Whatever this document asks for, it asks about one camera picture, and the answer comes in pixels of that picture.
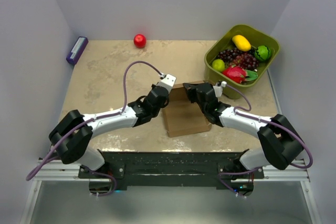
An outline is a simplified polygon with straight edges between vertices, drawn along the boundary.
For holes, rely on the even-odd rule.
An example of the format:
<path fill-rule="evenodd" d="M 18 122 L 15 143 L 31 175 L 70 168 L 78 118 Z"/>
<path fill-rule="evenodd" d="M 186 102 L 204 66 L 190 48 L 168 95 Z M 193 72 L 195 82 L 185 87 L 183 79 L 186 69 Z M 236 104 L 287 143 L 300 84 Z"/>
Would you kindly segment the green lime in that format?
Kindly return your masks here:
<path fill-rule="evenodd" d="M 225 70 L 225 63 L 221 59 L 215 59 L 212 62 L 212 68 L 218 72 L 223 72 Z"/>

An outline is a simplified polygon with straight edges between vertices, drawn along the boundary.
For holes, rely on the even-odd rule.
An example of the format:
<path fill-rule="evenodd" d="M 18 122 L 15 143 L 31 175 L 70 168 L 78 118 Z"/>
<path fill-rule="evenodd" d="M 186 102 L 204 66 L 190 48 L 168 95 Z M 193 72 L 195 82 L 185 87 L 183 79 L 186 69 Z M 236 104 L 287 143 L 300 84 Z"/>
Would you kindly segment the brown cardboard box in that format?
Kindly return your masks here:
<path fill-rule="evenodd" d="M 191 103 L 181 83 L 175 84 L 169 95 L 169 104 L 162 109 L 163 121 L 169 137 L 178 137 L 210 131 L 212 125 L 196 103 Z"/>

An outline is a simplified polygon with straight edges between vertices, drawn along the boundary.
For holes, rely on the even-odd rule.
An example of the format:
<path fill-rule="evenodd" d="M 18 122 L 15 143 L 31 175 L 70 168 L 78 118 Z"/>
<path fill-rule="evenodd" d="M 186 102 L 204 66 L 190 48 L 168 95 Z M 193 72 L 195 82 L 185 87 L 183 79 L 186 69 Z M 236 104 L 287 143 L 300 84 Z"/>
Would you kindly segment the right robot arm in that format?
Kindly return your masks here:
<path fill-rule="evenodd" d="M 184 83 L 183 87 L 189 101 L 199 106 L 211 124 L 244 132 L 260 141 L 259 149 L 243 151 L 223 169 L 224 174 L 246 178 L 267 165 L 284 170 L 304 150 L 304 142 L 285 116 L 257 116 L 250 109 L 221 102 L 225 82 Z"/>

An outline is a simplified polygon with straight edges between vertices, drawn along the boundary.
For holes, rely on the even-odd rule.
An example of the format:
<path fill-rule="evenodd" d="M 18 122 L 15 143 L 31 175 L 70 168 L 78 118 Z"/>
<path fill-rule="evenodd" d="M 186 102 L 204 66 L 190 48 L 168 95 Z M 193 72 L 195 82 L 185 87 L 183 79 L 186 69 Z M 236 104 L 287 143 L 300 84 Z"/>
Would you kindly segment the red dragon fruit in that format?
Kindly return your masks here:
<path fill-rule="evenodd" d="M 222 72 L 222 74 L 239 84 L 254 81 L 258 78 L 257 72 L 246 70 L 236 65 L 228 67 Z"/>

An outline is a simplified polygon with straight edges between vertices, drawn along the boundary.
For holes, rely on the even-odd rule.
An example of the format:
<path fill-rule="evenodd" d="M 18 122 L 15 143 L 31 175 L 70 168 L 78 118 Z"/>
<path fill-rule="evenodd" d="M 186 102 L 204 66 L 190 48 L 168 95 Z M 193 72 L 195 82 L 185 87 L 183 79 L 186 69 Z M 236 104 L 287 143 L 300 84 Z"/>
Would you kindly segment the small green watermelon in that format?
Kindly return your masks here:
<path fill-rule="evenodd" d="M 271 57 L 271 50 L 267 46 L 258 46 L 254 53 L 255 58 L 260 62 L 265 62 Z"/>

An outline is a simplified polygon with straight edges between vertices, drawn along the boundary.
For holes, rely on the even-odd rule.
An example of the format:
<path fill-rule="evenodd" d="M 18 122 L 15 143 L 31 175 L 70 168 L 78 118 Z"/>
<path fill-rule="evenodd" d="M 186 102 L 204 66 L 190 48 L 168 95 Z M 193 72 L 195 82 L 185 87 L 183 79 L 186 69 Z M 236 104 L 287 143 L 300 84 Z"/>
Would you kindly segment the dark purple grapes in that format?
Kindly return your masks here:
<path fill-rule="evenodd" d="M 216 56 L 221 59 L 227 67 L 238 66 L 246 70 L 255 71 L 259 67 L 259 61 L 254 56 L 255 50 L 241 51 L 238 48 L 225 49 Z"/>

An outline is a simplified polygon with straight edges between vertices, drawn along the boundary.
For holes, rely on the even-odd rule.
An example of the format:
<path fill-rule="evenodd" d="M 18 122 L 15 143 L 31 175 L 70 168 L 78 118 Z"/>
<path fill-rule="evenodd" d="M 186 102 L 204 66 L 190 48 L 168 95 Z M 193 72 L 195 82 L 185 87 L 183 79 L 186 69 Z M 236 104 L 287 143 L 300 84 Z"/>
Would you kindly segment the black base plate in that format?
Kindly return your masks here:
<path fill-rule="evenodd" d="M 92 193 L 105 193 L 112 182 L 117 181 L 117 190 L 131 186 L 159 187 L 215 187 L 227 185 L 248 195 L 253 191 L 254 179 L 262 179 L 260 168 L 251 174 L 228 175 L 225 171 L 240 157 L 239 152 L 103 152 L 105 164 L 92 174 L 83 166 L 78 177 L 88 179 Z"/>

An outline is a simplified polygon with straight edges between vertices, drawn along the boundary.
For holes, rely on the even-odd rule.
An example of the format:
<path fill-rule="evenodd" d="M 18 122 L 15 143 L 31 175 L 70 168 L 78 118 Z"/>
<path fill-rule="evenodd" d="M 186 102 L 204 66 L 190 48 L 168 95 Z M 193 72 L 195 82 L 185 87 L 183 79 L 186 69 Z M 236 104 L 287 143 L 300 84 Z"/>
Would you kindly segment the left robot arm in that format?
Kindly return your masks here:
<path fill-rule="evenodd" d="M 162 83 L 152 85 L 148 95 L 126 105 L 125 109 L 97 114 L 81 114 L 72 110 L 49 134 L 56 153 L 63 164 L 79 163 L 90 169 L 97 178 L 108 174 L 109 165 L 102 153 L 89 146 L 92 138 L 127 127 L 136 127 L 150 122 L 169 103 L 171 86 Z"/>

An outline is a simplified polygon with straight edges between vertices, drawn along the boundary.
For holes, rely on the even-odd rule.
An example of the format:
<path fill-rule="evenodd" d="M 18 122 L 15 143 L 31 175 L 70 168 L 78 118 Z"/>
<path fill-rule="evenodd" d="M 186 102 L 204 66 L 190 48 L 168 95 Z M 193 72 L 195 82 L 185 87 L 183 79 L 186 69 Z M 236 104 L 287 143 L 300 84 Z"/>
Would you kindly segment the purple rectangular box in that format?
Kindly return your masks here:
<path fill-rule="evenodd" d="M 78 37 L 71 51 L 66 56 L 66 61 L 72 66 L 76 65 L 83 51 L 85 50 L 88 42 L 89 40 L 87 37 L 83 36 Z"/>

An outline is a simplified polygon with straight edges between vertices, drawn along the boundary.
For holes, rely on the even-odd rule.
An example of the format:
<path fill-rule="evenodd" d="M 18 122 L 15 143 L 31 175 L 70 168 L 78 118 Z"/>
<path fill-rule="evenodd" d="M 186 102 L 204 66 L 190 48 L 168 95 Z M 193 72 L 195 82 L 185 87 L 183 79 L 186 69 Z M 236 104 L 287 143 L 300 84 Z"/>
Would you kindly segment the red apple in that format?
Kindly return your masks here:
<path fill-rule="evenodd" d="M 146 46 L 147 39 L 143 34 L 135 35 L 133 43 L 137 48 L 144 48 Z"/>

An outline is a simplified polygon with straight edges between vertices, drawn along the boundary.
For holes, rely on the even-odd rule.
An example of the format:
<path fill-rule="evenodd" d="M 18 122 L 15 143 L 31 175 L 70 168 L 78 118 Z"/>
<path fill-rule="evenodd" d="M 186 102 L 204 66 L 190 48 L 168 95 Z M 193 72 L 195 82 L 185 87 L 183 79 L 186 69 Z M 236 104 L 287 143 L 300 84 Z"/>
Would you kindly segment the yellow mango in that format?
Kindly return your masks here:
<path fill-rule="evenodd" d="M 235 35 L 232 38 L 232 42 L 235 44 L 237 49 L 240 51 L 249 51 L 251 50 L 250 42 L 242 35 Z"/>

